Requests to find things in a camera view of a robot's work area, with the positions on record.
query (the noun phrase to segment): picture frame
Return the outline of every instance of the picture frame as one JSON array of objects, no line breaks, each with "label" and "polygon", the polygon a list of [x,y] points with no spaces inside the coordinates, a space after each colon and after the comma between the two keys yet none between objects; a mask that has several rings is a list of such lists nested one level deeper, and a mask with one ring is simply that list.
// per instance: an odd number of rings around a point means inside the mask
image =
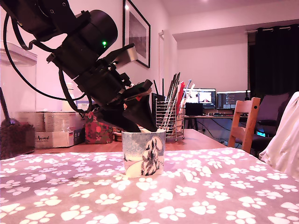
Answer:
[{"label": "picture frame", "polygon": [[123,0],[122,45],[134,43],[137,62],[150,68],[150,24],[131,0]]}]

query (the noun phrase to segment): computer monitor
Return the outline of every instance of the computer monitor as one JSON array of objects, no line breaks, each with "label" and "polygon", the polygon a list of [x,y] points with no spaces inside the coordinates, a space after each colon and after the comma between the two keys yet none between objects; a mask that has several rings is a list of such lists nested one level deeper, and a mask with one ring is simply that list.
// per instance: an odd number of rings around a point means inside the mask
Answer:
[{"label": "computer monitor", "polygon": [[[187,91],[186,96],[188,96],[190,90],[191,89],[184,88],[184,91]],[[216,89],[194,88],[186,102],[201,103],[204,109],[214,109],[216,108]]]},{"label": "computer monitor", "polygon": [[237,100],[244,101],[246,98],[246,91],[227,91],[217,92],[217,109],[235,109]]}]

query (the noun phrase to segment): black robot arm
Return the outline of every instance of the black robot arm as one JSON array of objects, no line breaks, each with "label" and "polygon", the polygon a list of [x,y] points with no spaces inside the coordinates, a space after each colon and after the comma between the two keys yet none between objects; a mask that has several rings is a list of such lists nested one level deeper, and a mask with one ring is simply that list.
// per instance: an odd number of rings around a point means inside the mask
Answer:
[{"label": "black robot arm", "polygon": [[[0,3],[11,17],[14,32],[25,50],[34,44],[51,52],[47,61],[59,68],[64,94],[73,109],[76,106],[67,92],[63,71],[96,102],[89,110],[93,110],[98,121],[129,132],[140,131],[136,124],[153,132],[157,130],[149,107],[152,82],[133,85],[126,73],[117,72],[137,59],[134,44],[100,58],[118,36],[117,26],[108,14],[93,10],[74,15],[67,0],[0,0]],[[36,38],[29,47],[21,38],[19,26]],[[67,37],[57,49],[41,43],[63,33]]]}]

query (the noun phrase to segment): black cable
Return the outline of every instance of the black cable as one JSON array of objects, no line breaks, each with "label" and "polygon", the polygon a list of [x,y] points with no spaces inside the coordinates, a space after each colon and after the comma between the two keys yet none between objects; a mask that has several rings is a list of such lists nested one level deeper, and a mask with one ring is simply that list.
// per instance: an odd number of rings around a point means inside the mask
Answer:
[{"label": "black cable", "polygon": [[214,119],[212,119],[212,121],[214,121],[216,124],[218,124],[220,127],[224,128],[225,130],[228,130],[227,128],[223,127],[221,124],[219,124],[218,122],[216,122]]},{"label": "black cable", "polygon": [[11,23],[13,25],[13,29],[14,29],[14,34],[15,37],[17,38],[20,46],[24,49],[24,50],[31,50],[33,48],[33,44],[38,46],[39,48],[41,48],[44,51],[48,51],[48,52],[53,52],[54,49],[51,49],[49,47],[47,47],[46,45],[44,45],[43,43],[40,43],[38,40],[32,40],[29,43],[29,47],[27,47],[27,45],[25,44],[22,35],[19,31],[19,27],[18,27],[18,23],[16,20],[14,20],[13,18],[11,19]]},{"label": "black cable", "polygon": [[213,135],[212,135],[212,133],[209,131],[209,129],[204,125],[204,124],[202,124],[201,122],[199,122],[199,121],[197,121],[197,123],[200,123],[203,127],[205,127],[206,128],[206,130],[210,133],[210,135],[214,138],[214,139],[218,139],[218,140],[221,140],[221,139],[223,139],[223,138],[215,138]]},{"label": "black cable", "polygon": [[[38,90],[37,88],[35,88],[30,82],[27,81],[27,79],[20,73],[20,71],[18,70],[18,68],[16,67],[16,65],[14,64],[14,61],[12,60],[11,56],[10,56],[10,53],[8,51],[8,47],[7,47],[7,24],[8,24],[8,19],[9,19],[9,14],[7,13],[6,14],[6,17],[5,17],[5,20],[4,20],[4,28],[3,28],[3,44],[4,44],[4,48],[5,48],[5,52],[6,52],[6,55],[9,59],[9,62],[11,63],[12,67],[14,68],[15,72],[18,73],[18,75],[21,77],[21,79],[23,79],[23,81],[29,85],[33,90],[35,90],[36,92],[46,96],[46,97],[49,97],[49,98],[52,98],[52,99],[58,99],[58,100],[63,100],[63,101],[68,101],[67,99],[64,99],[64,98],[60,98],[60,97],[54,97],[54,96],[51,96],[51,95],[48,95],[46,93],[43,93],[42,91]],[[80,100],[82,99],[86,94],[84,93],[81,97],[79,98],[76,98],[76,99],[73,99],[73,100]]]},{"label": "black cable", "polygon": [[64,96],[65,96],[65,98],[69,102],[69,105],[71,106],[71,108],[74,111],[76,111],[78,113],[83,113],[83,114],[89,113],[90,111],[92,111],[92,109],[93,109],[93,102],[92,102],[92,98],[89,95],[87,95],[87,98],[88,98],[88,101],[89,101],[89,106],[88,106],[87,111],[84,111],[82,109],[78,109],[77,108],[76,104],[74,103],[74,100],[71,98],[69,90],[67,89],[67,85],[66,85],[65,79],[64,79],[64,72],[62,71],[61,68],[59,68],[59,81],[60,81],[62,90],[64,92]]}]

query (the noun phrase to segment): paw print tablecloth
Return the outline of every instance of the paw print tablecloth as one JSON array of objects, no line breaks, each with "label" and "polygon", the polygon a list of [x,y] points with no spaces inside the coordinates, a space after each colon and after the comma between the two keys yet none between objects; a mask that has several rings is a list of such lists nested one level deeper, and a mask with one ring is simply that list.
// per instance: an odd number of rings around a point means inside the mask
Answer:
[{"label": "paw print tablecloth", "polygon": [[234,148],[165,152],[130,179],[122,153],[1,161],[1,224],[299,224],[299,182]]}]

